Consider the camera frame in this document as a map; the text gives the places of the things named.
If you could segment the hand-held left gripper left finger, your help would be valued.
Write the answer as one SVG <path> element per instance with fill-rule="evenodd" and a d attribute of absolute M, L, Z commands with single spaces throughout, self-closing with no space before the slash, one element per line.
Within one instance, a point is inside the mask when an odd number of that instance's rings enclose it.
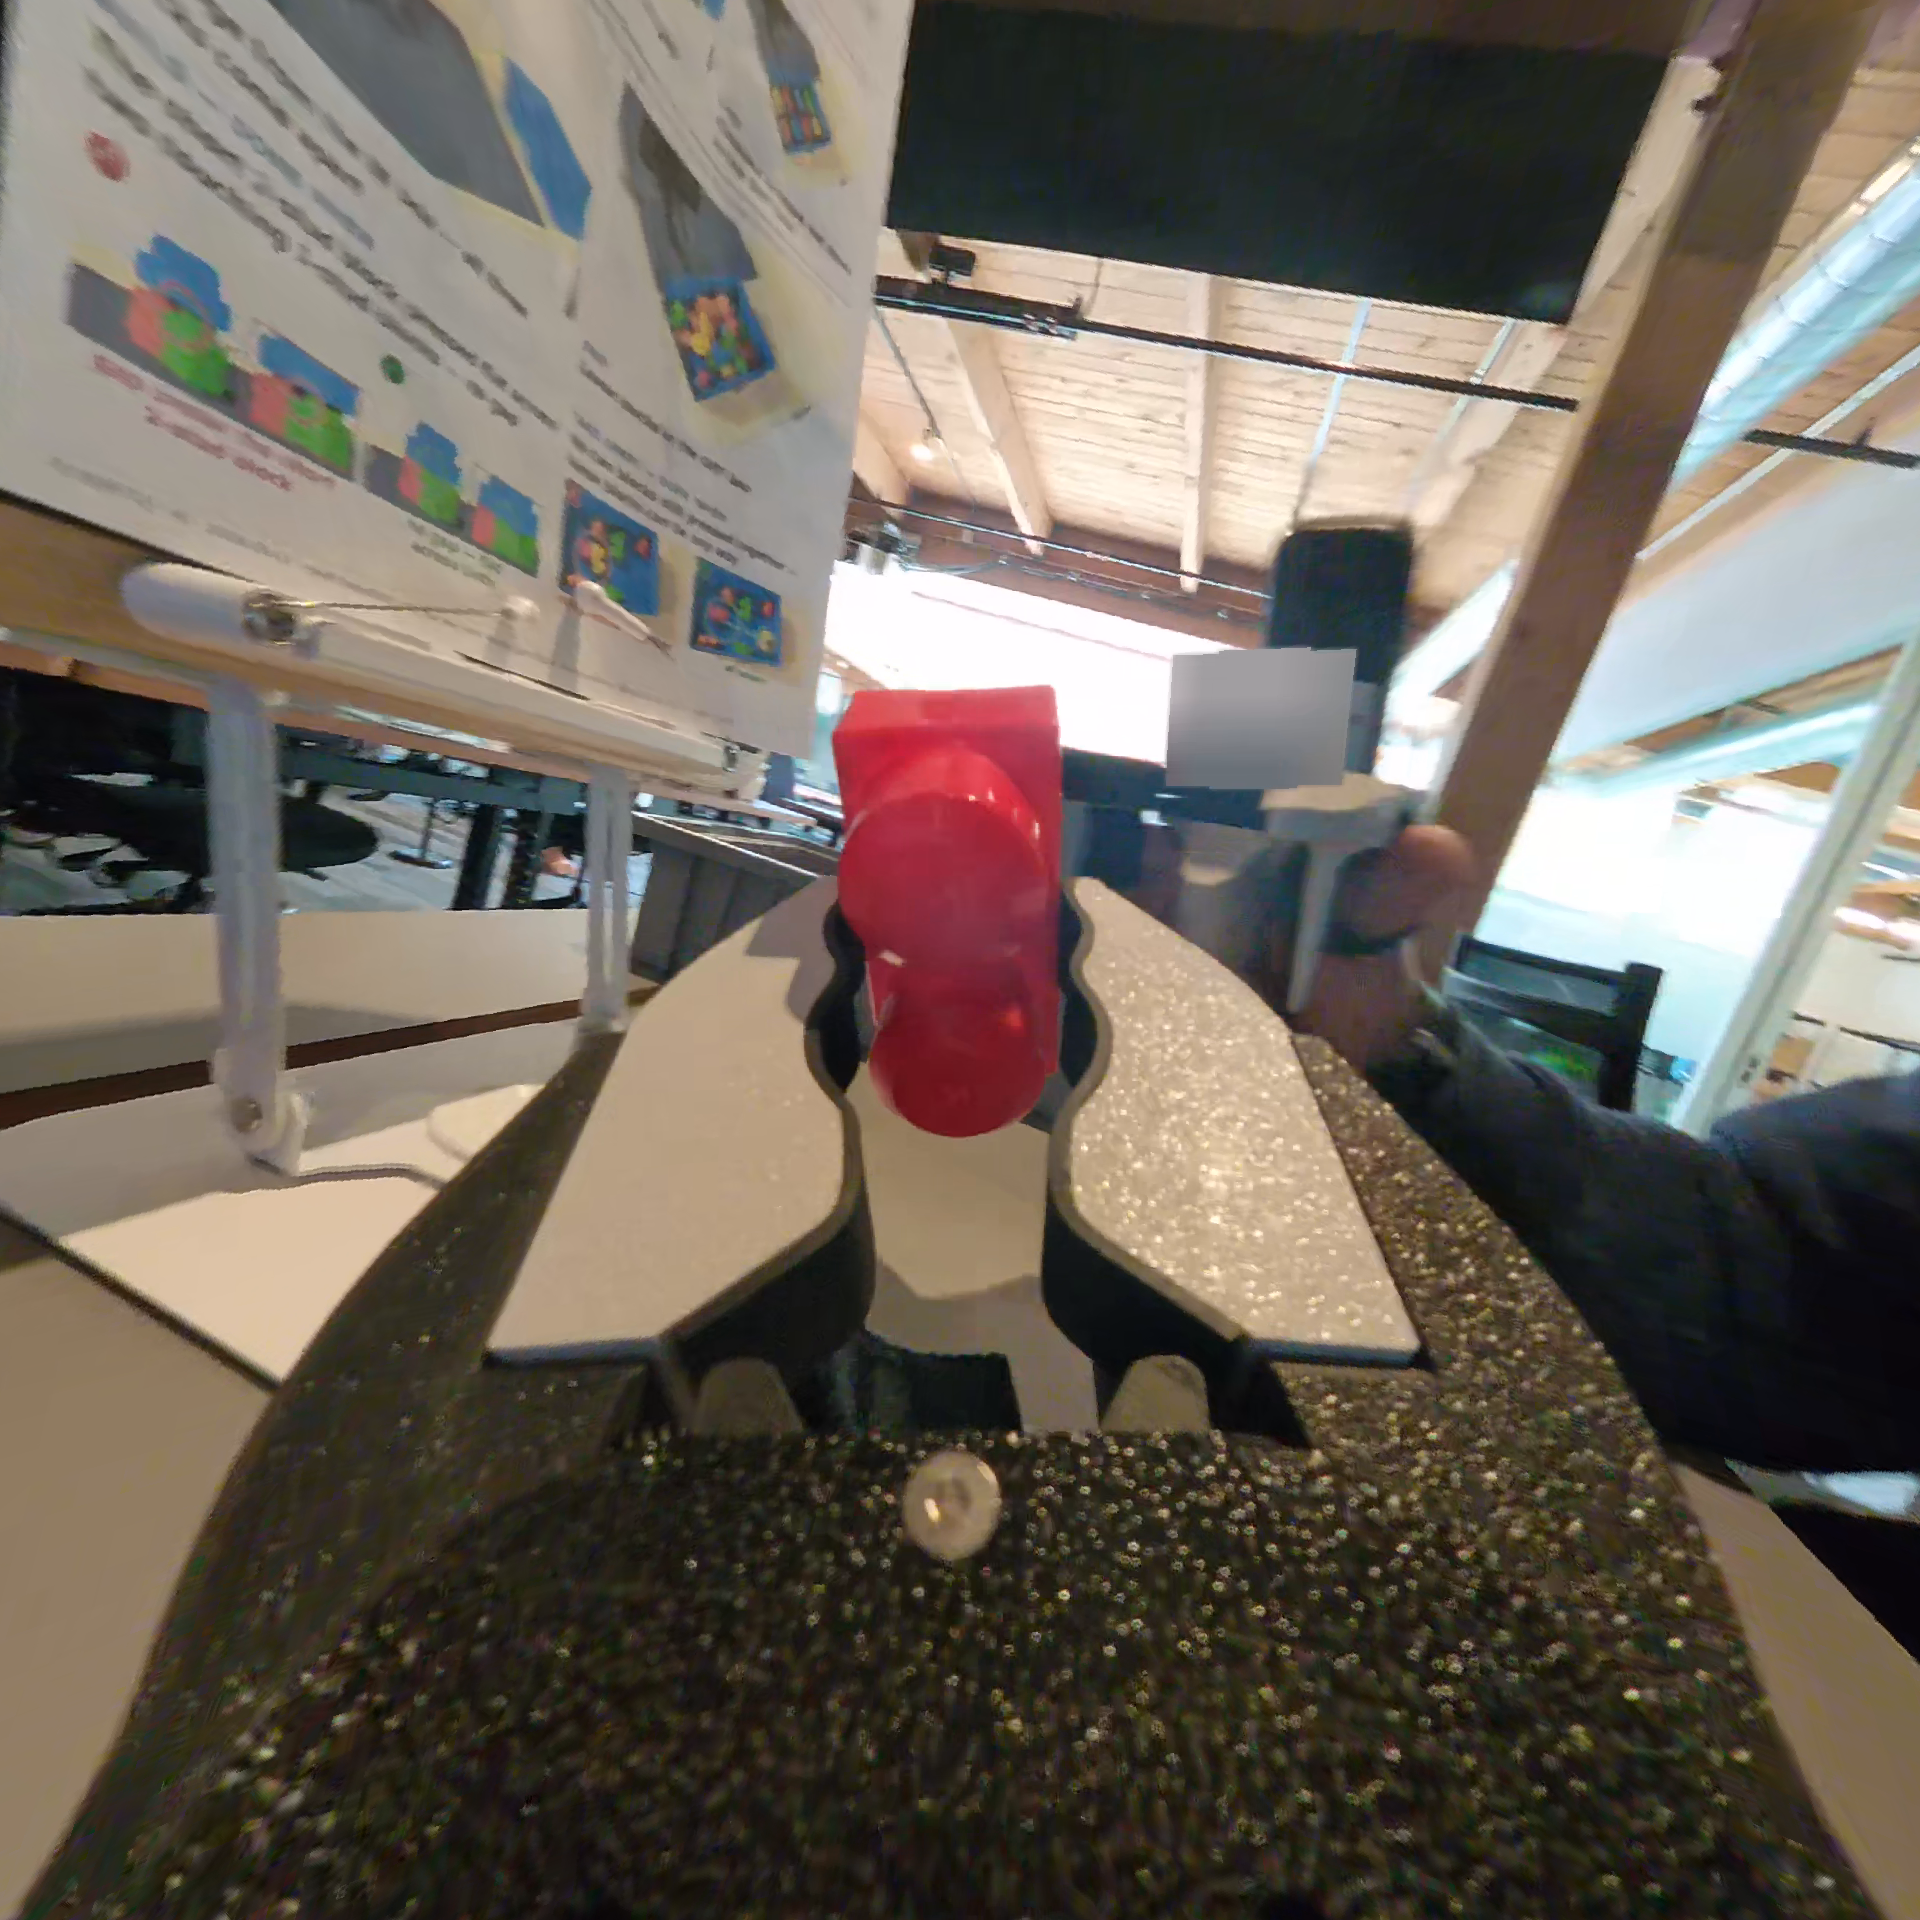
<path fill-rule="evenodd" d="M 575 1117 L 531 1094 L 540 1160 L 503 1176 L 531 1227 L 487 1338 L 499 1369 L 648 1365 L 694 1414 L 713 1377 L 774 1377 L 799 1421 L 848 1418 L 873 1309 L 873 1211 L 848 1089 L 864 983 L 832 885 L 806 885 L 667 981 Z"/>

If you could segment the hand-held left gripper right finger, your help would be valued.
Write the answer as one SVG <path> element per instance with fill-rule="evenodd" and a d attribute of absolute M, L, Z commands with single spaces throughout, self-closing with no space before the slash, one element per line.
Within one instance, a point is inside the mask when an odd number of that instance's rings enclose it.
<path fill-rule="evenodd" d="M 1040 1294 L 1102 1411 L 1179 1362 L 1218 1433 L 1304 1433 L 1284 1365 L 1424 1352 L 1280 1015 L 1100 880 L 1064 901 Z"/>

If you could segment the grey plastic bin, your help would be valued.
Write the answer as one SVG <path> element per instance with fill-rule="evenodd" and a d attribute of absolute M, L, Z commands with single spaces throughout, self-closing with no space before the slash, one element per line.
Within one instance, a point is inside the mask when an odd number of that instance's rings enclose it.
<path fill-rule="evenodd" d="M 818 878 L 840 854 L 782 833 L 718 824 L 634 818 L 634 850 L 648 858 L 634 920 L 630 969 L 666 983 Z"/>

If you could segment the red two-stud toy block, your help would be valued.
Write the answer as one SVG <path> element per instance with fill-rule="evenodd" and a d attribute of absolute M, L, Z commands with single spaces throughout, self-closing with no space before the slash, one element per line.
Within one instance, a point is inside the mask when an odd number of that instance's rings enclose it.
<path fill-rule="evenodd" d="M 1060 1061 L 1054 691 L 867 689 L 832 758 L 838 906 L 867 962 L 882 1104 L 944 1139 L 1020 1122 Z"/>

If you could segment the black mesh office chair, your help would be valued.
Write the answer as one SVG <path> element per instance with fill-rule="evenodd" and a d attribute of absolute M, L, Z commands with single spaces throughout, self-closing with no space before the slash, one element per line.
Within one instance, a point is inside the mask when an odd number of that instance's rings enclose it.
<path fill-rule="evenodd" d="M 1442 995 L 1466 1024 L 1611 1113 L 1638 1109 L 1663 986 L 1652 965 L 1591 967 L 1482 939 L 1464 939 L 1442 974 Z"/>

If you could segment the black ceiling panel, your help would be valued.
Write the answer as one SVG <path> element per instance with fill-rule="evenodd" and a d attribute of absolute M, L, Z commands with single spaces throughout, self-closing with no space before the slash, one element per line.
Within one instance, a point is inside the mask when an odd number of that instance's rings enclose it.
<path fill-rule="evenodd" d="M 888 224 L 1561 327 L 1689 17 L 914 6 Z"/>

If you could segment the white ledge bar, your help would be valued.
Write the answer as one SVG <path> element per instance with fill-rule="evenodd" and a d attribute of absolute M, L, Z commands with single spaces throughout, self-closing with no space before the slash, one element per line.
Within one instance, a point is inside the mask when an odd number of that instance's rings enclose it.
<path fill-rule="evenodd" d="M 362 609 L 298 599 L 207 567 L 131 567 L 120 598 L 153 648 L 286 697 L 730 795 L 760 794 L 771 760 L 687 721 L 600 704 L 495 664 L 439 653 L 377 626 Z"/>

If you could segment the paper instruction sheet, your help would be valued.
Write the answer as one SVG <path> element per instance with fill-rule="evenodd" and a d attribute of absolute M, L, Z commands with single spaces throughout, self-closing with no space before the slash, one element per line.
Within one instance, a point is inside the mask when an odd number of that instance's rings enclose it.
<path fill-rule="evenodd" d="M 811 741 L 912 6 L 4 6 L 4 497 Z"/>

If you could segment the wooden post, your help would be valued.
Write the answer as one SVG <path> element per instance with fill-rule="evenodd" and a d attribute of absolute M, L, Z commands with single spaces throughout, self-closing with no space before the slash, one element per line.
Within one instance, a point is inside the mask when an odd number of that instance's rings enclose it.
<path fill-rule="evenodd" d="M 1466 686 L 1426 822 L 1468 855 L 1464 906 L 1424 936 L 1436 977 L 1528 818 L 1679 457 L 1882 19 L 1867 2 L 1760 2 L 1663 221 L 1599 387 L 1580 402 Z"/>

